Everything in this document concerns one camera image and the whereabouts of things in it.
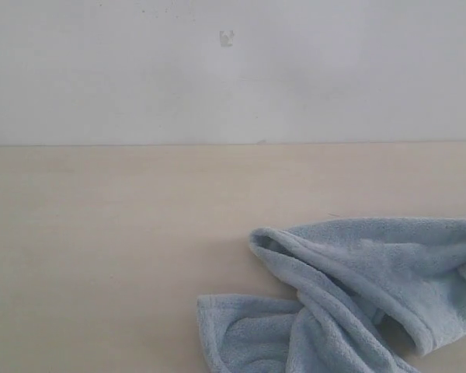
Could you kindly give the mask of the light blue fluffy towel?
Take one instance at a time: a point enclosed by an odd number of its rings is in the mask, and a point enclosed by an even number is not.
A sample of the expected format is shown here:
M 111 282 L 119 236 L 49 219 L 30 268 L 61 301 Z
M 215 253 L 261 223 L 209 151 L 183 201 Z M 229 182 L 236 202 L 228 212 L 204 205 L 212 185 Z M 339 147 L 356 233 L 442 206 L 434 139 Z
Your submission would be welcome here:
M 410 372 L 377 330 L 384 317 L 420 355 L 466 335 L 466 219 L 258 228 L 249 246 L 297 297 L 200 296 L 212 372 Z

